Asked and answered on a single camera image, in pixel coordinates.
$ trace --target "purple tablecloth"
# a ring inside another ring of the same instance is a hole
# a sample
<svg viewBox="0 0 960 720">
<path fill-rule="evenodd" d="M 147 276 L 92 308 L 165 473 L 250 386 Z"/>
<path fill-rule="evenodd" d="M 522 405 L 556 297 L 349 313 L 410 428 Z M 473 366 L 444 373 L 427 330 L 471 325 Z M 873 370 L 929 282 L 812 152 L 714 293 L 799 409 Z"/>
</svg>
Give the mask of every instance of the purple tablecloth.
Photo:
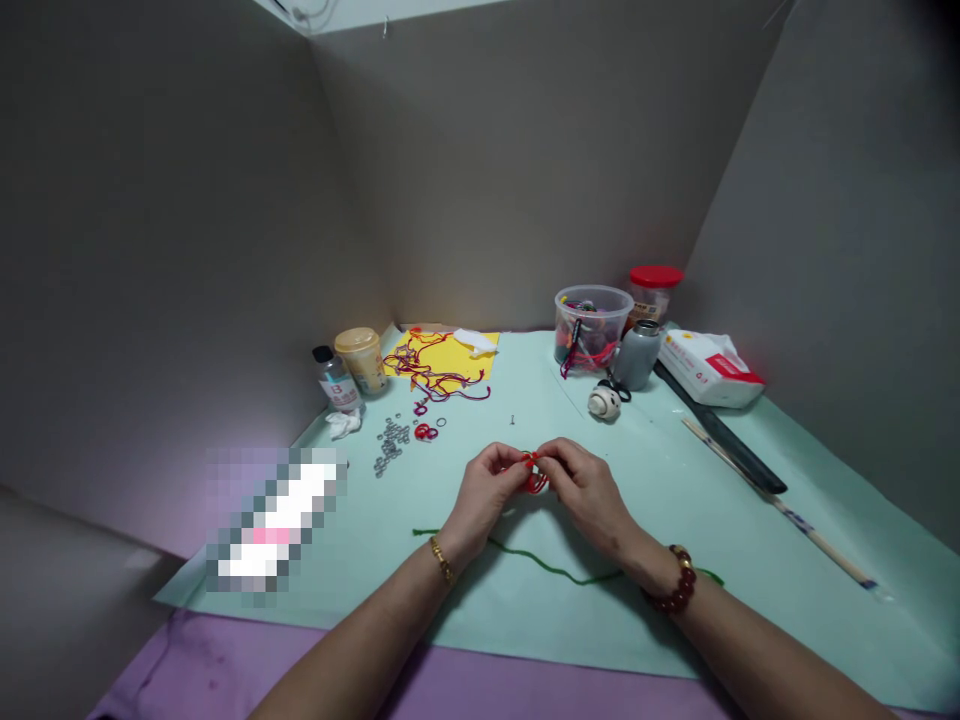
<svg viewBox="0 0 960 720">
<path fill-rule="evenodd" d="M 322 630 L 178 610 L 103 697 L 89 720 L 244 720 Z M 899 712 L 903 718 L 923 715 Z M 696 680 L 424 647 L 382 717 L 741 717 L 723 691 Z"/>
</svg>

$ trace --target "gold bracelet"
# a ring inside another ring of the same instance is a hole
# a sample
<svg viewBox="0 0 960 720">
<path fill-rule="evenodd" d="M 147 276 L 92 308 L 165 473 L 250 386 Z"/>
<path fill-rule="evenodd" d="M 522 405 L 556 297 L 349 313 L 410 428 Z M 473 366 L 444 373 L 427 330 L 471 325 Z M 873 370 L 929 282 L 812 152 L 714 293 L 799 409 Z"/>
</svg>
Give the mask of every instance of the gold bracelet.
<svg viewBox="0 0 960 720">
<path fill-rule="evenodd" d="M 450 569 L 450 563 L 443 559 L 443 553 L 440 552 L 440 544 L 437 542 L 436 535 L 430 536 L 430 549 L 433 550 L 434 557 L 440 562 L 440 569 L 443 571 L 443 577 L 447 581 L 447 585 L 453 587 L 457 579 L 453 574 L 453 570 Z"/>
</svg>

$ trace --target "hand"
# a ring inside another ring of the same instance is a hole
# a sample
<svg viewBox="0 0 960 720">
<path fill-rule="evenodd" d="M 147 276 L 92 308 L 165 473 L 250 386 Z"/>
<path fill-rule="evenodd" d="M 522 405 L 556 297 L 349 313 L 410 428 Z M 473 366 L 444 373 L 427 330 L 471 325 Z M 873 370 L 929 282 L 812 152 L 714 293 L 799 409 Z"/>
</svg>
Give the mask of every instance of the hand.
<svg viewBox="0 0 960 720">
<path fill-rule="evenodd" d="M 437 535 L 437 543 L 456 573 L 482 551 L 503 506 L 530 477 L 523 454 L 502 443 L 492 443 L 467 463 L 453 511 Z"/>
<path fill-rule="evenodd" d="M 659 594 L 676 585 L 676 560 L 631 517 L 604 460 L 566 438 L 544 443 L 537 454 L 537 467 L 550 478 L 550 489 L 591 545 L 648 592 Z"/>
</svg>

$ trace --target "green yarn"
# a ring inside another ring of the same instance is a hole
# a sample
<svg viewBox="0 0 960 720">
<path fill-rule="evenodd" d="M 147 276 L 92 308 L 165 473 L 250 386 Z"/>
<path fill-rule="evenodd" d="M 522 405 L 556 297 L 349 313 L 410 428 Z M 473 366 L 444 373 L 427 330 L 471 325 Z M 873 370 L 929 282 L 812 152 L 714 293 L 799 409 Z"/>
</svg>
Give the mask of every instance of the green yarn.
<svg viewBox="0 0 960 720">
<path fill-rule="evenodd" d="M 418 535 L 436 535 L 438 532 L 440 532 L 440 530 L 418 530 L 415 528 L 413 530 L 413 536 L 417 537 Z M 523 557 L 530 558 L 537 565 L 542 567 L 547 572 L 553 573 L 554 575 L 562 575 L 563 577 L 567 578 L 567 580 L 572 582 L 574 585 L 579 585 L 580 587 L 585 587 L 587 585 L 595 585 L 597 583 L 607 582 L 608 580 L 616 580 L 618 577 L 621 577 L 623 575 L 622 570 L 616 570 L 615 572 L 607 573 L 606 575 L 598 575 L 597 577 L 587 578 L 586 580 L 577 580 L 573 575 L 568 573 L 566 570 L 563 570 L 561 568 L 555 568 L 551 565 L 547 565 L 543 560 L 538 558 L 532 552 L 528 552 L 527 550 L 514 550 L 512 548 L 508 548 L 502 542 L 500 542 L 499 540 L 494 540 L 492 537 L 488 537 L 487 542 L 493 545 L 495 548 L 497 548 L 500 552 L 505 552 L 508 555 L 521 555 Z M 699 572 L 709 575 L 711 578 L 713 578 L 714 582 L 720 585 L 720 587 L 723 587 L 723 580 L 721 580 L 719 576 L 715 575 L 709 570 L 704 570 L 703 568 L 697 568 L 697 570 Z"/>
</svg>

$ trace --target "plastic container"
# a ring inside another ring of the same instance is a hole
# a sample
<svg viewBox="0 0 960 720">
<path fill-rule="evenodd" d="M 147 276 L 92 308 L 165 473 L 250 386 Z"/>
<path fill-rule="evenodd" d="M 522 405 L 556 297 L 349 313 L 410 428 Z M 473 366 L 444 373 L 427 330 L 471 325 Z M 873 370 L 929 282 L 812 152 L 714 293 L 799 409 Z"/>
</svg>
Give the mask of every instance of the plastic container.
<svg viewBox="0 0 960 720">
<path fill-rule="evenodd" d="M 566 303 L 590 303 L 595 311 L 569 307 Z M 574 364 L 585 370 L 603 370 L 613 361 L 633 298 L 623 290 L 606 285 L 574 285 L 554 298 L 557 307 L 557 334 L 554 358 L 563 363 L 573 344 L 574 328 L 580 320 Z"/>
<path fill-rule="evenodd" d="M 638 320 L 653 320 L 663 325 L 670 304 L 670 293 L 683 280 L 683 271 L 669 265 L 640 265 L 630 271 L 633 309 L 627 329 Z"/>
<path fill-rule="evenodd" d="M 383 356 L 380 354 L 380 336 L 373 330 L 344 330 L 337 335 L 333 346 L 347 364 L 361 392 L 376 395 L 387 386 L 387 378 L 383 374 Z"/>
<path fill-rule="evenodd" d="M 317 373 L 320 387 L 330 398 L 333 406 L 342 413 L 360 408 L 362 415 L 367 409 L 356 383 L 350 377 L 350 371 L 341 358 L 333 354 L 329 345 L 320 345 L 313 349 L 313 359 L 320 363 Z"/>
</svg>

